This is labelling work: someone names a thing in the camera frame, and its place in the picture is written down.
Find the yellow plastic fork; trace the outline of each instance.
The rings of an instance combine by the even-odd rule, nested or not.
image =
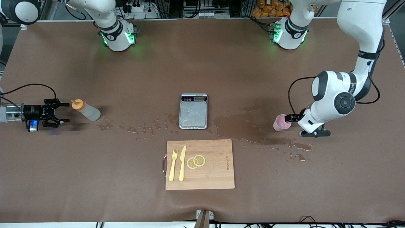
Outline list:
[[[175,179],[175,163],[176,163],[176,159],[177,159],[177,154],[178,154],[178,150],[177,149],[173,149],[173,154],[172,154],[172,167],[170,168],[170,174],[169,174],[169,181],[173,181]]]

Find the wooden cutting board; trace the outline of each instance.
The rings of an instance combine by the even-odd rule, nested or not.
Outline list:
[[[184,161],[184,181],[179,181],[180,154],[184,146],[187,146]],[[179,152],[175,162],[175,179],[170,182],[169,174],[174,148],[177,148]],[[205,157],[205,165],[192,170],[187,167],[187,160],[196,155]],[[235,178],[233,174],[232,140],[167,142],[166,190],[233,188],[235,188]]]

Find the yellow plastic knife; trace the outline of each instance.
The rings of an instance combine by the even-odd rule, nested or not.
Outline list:
[[[187,147],[184,146],[183,150],[181,151],[181,154],[180,154],[181,167],[180,167],[179,181],[184,181],[184,159],[185,159],[185,149],[186,148]]]

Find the green led light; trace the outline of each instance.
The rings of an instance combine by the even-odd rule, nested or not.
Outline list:
[[[102,38],[104,39],[105,45],[107,45],[107,40],[105,39],[104,35],[101,33]]]
[[[283,30],[280,29],[280,30],[276,33],[276,35],[274,35],[274,42],[279,42],[282,34],[283,34]]]
[[[129,43],[134,42],[134,35],[125,33],[125,36],[127,37],[127,40],[128,40]]]
[[[301,43],[304,42],[305,40],[305,35],[307,34],[307,32],[305,31],[304,35],[303,35],[303,39],[301,40]]]

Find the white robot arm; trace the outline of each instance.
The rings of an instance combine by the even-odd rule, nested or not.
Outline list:
[[[280,47],[292,50],[299,47],[307,34],[307,28],[311,23],[315,11],[312,5],[334,4],[340,0],[290,0],[293,10],[290,18],[282,18],[276,24],[280,24],[282,33],[275,37],[274,42]]]
[[[135,44],[134,25],[117,19],[114,13],[115,0],[66,0],[72,6],[79,6],[94,19],[105,44],[113,51],[120,52]]]
[[[134,25],[126,20],[117,19],[113,12],[115,0],[58,1],[69,6],[83,7],[96,22],[105,44],[111,50],[120,52],[135,44]],[[12,21],[29,25],[39,19],[40,6],[39,0],[0,0],[0,13]]]
[[[318,132],[325,122],[345,117],[370,90],[374,66],[384,43],[382,12],[386,0],[342,0],[337,23],[341,30],[355,38],[360,50],[353,72],[323,71],[312,82],[315,100],[296,121],[304,129],[302,136]]]

